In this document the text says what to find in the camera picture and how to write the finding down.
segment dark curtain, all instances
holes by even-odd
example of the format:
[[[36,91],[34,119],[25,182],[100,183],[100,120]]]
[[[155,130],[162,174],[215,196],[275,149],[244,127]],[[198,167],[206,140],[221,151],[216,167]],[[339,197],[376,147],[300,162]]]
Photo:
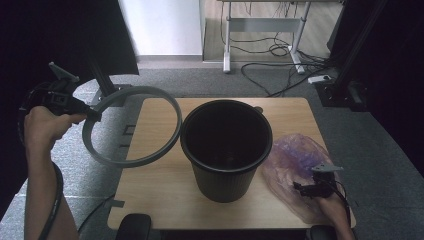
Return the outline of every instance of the dark curtain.
[[[54,81],[53,61],[86,83],[90,59],[105,75],[138,74],[117,0],[1,1],[0,217],[27,178],[18,140],[18,108],[40,82]]]

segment power strip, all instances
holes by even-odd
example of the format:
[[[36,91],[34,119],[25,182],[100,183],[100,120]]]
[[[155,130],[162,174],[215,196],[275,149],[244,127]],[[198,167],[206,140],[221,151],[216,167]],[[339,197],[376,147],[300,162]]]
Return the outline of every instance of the power strip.
[[[330,80],[330,79],[331,78],[328,75],[310,77],[310,78],[308,78],[308,83],[312,84],[312,83],[316,83],[316,82],[324,82],[324,81],[327,81],[327,80]]]

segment purple plastic bag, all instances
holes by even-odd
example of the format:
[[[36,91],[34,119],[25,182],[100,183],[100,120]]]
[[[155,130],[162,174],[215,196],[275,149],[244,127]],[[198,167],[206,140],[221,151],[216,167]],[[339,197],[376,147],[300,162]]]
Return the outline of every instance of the purple plastic bag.
[[[275,141],[263,163],[263,174],[272,192],[308,224],[328,220],[314,200],[300,196],[293,182],[314,184],[311,168],[321,163],[333,164],[322,146],[302,134],[286,135]]]

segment human hand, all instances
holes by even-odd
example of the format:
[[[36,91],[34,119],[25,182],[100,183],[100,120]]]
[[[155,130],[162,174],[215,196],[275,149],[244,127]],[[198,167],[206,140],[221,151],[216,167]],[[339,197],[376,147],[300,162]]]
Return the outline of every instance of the human hand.
[[[72,123],[86,118],[84,114],[56,116],[46,107],[31,109],[25,117],[25,146],[28,151],[50,151],[56,140],[62,138]]]
[[[337,239],[353,240],[355,236],[347,220],[346,209],[343,201],[333,193],[328,198],[314,198],[322,213],[328,217],[336,229]]]

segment wooden board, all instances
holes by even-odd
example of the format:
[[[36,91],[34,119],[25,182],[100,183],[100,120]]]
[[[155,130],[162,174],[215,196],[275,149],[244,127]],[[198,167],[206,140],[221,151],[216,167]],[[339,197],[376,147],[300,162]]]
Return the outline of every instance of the wooden board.
[[[211,98],[177,99],[183,118]],[[274,140],[290,133],[302,133],[325,147],[308,102],[303,98],[240,98],[259,106],[268,119]],[[147,99],[131,142],[127,159],[147,156],[162,147],[175,129],[176,114],[163,99]],[[138,168],[124,169],[108,225],[119,227],[129,213],[145,213],[154,229],[274,229],[307,228],[268,188],[258,168],[247,193],[232,203],[216,203],[202,195],[196,185],[190,161],[180,142],[163,158]]]

